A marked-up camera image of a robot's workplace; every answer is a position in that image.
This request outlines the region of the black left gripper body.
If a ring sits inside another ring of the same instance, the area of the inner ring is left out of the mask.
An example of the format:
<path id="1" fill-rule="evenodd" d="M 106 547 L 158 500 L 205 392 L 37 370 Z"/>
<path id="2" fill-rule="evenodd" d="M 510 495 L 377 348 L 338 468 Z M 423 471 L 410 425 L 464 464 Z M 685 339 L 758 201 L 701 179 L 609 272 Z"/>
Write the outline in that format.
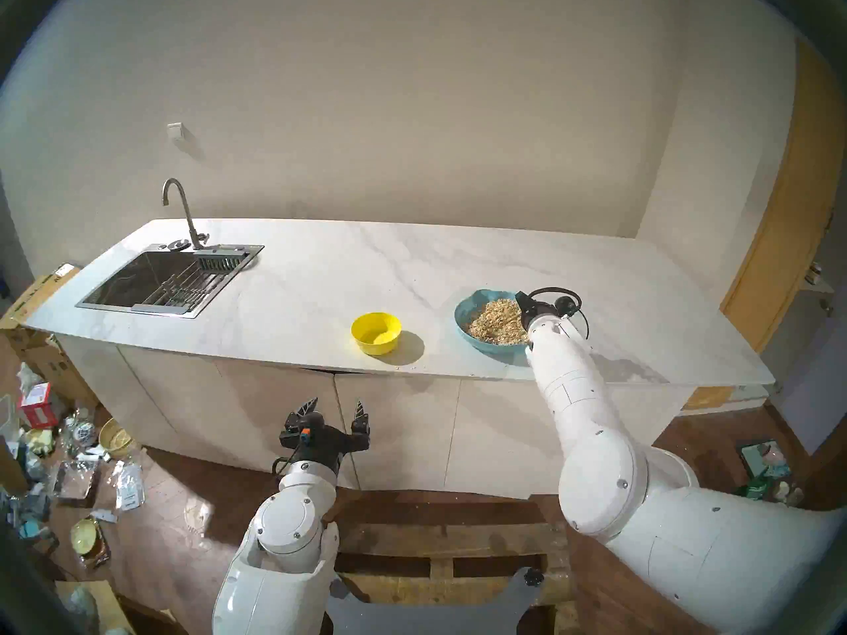
<path id="1" fill-rule="evenodd" d="M 278 458 L 279 477 L 286 467 L 297 462 L 320 464 L 338 476 L 346 455 L 369 449 L 369 414 L 367 429 L 352 429 L 351 425 L 351 432 L 347 434 L 328 425 L 317 411 L 307 417 L 297 417 L 297 412 L 290 412 L 280 432 L 280 444 L 284 449 L 290 449 L 291 454 Z"/>

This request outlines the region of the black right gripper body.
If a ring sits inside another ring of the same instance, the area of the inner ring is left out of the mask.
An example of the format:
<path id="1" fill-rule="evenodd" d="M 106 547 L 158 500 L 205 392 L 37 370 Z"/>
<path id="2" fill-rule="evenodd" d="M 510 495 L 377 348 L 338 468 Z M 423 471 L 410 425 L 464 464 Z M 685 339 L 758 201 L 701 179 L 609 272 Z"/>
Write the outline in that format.
<path id="1" fill-rule="evenodd" d="M 527 295 L 525 301 L 525 328 L 536 318 L 541 316 L 556 316 L 559 319 L 569 320 L 576 313 L 581 312 L 582 301 L 577 295 L 559 295 L 552 303 L 538 301 L 532 295 Z"/>

